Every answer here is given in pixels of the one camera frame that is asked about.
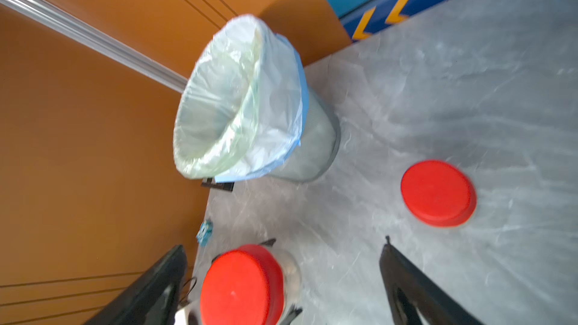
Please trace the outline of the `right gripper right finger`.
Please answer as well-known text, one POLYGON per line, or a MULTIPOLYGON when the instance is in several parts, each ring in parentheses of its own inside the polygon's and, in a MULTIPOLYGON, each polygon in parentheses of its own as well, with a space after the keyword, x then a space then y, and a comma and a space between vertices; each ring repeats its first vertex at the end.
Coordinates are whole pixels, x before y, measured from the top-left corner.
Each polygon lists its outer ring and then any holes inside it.
POLYGON ((480 324, 385 237, 379 259, 395 324, 480 324))

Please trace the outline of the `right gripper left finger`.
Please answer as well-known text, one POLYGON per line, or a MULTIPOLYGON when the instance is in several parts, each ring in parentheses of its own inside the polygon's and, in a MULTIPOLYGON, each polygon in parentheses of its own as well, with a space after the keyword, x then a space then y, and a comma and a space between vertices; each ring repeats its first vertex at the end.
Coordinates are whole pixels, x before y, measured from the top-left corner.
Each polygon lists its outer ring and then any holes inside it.
POLYGON ((174 324, 187 270, 184 246, 176 245, 86 323, 174 324))

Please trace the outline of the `peanut jar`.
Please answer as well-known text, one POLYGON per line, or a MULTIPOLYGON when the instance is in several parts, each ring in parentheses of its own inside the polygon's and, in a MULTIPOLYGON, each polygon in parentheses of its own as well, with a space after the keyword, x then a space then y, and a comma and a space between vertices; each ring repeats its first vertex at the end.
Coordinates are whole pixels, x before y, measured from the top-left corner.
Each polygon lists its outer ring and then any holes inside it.
POLYGON ((282 248, 269 248, 283 274, 284 310, 295 307, 300 298, 302 277, 294 256, 282 248))

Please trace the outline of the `red lid of jar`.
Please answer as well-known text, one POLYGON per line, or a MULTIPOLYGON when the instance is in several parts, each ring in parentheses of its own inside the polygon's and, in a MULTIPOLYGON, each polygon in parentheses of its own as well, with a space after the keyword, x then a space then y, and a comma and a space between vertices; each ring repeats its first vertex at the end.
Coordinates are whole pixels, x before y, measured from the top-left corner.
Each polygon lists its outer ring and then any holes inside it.
POLYGON ((439 160, 417 162, 405 171, 400 191, 408 210, 421 222, 440 228, 465 224, 477 208, 472 181, 439 160))
POLYGON ((277 324, 284 305, 281 266, 261 245, 221 254, 210 266, 200 295, 204 324, 277 324))

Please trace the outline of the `red lid of front jar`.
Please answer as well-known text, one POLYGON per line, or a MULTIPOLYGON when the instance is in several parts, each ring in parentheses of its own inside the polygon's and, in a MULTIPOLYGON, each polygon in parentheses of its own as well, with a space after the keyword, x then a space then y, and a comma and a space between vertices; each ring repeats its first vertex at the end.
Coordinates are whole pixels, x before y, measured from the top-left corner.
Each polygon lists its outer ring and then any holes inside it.
POLYGON ((421 222, 440 228, 465 224, 477 208, 472 181, 439 160, 417 162, 405 171, 400 191, 408 210, 421 222))

